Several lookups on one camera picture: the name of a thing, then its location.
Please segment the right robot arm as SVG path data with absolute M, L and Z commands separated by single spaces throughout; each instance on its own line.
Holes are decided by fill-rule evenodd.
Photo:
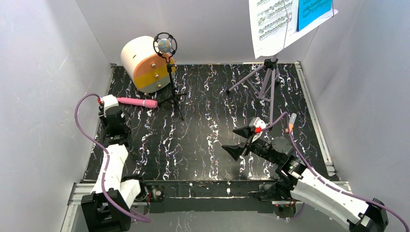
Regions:
M 237 145 L 222 148 L 234 159 L 253 153 L 277 165 L 279 178 L 274 184 L 260 185 L 250 195 L 260 201 L 282 198 L 302 201 L 336 220 L 350 232 L 383 232 L 389 223 L 386 209 L 378 199 L 360 200 L 319 174 L 313 174 L 291 141 L 276 137 L 272 142 L 258 138 L 260 128 L 245 126 L 233 132 L 246 138 Z

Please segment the silver mesh studio microphone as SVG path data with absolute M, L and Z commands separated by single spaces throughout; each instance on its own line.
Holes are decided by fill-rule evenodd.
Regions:
M 172 44 L 168 39 L 160 39 L 157 42 L 157 48 L 161 53 L 169 53 L 172 49 Z

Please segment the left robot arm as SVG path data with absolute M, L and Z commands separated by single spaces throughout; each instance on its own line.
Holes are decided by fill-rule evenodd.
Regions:
M 141 193 L 138 179 L 122 177 L 131 130 L 118 106 L 103 110 L 100 118 L 105 130 L 103 162 L 90 194 L 81 199 L 81 208 L 90 232 L 126 232 L 137 219 L 130 209 Z

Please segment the pink microphone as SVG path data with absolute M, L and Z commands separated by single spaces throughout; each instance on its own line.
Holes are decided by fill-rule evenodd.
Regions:
M 158 102 L 150 99 L 134 99 L 134 98 L 125 98 L 117 97 L 117 101 L 122 104 L 142 106 L 146 108 L 157 108 Z

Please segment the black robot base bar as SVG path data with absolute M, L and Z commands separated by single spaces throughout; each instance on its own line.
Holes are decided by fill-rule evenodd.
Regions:
M 273 191 L 272 180 L 145 181 L 133 206 L 145 213 L 252 211 L 293 217 L 300 210 L 296 200 Z

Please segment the black tripod microphone stand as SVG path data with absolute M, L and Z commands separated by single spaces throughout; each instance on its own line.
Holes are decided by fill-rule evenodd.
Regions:
M 161 53 L 158 48 L 157 48 L 157 42 L 160 39 L 168 39 L 171 44 L 172 44 L 172 49 L 171 52 L 169 53 Z M 173 35 L 171 35 L 168 32 L 160 32 L 158 33 L 155 37 L 154 37 L 154 42 L 153 42 L 153 48 L 154 48 L 154 52 L 161 58 L 163 58 L 165 60 L 166 63 L 166 69 L 168 72 L 168 76 L 169 76 L 169 80 L 170 80 L 170 84 L 171 84 L 171 96 L 168 97 L 167 99 L 161 101 L 158 103 L 158 106 L 161 106 L 163 103 L 170 103 L 173 105 L 174 109 L 176 109 L 179 112 L 180 118 L 182 121 L 184 121 L 184 117 L 182 115 L 182 111 L 180 108 L 180 101 L 181 101 L 181 97 L 185 96 L 186 93 L 181 93 L 181 94 L 177 94 L 176 92 L 176 87 L 175 87 L 175 83 L 173 80 L 173 68 L 176 67 L 176 65 L 174 63 L 172 63 L 171 58 L 173 58 L 174 54 L 177 51 L 177 41 L 174 38 Z

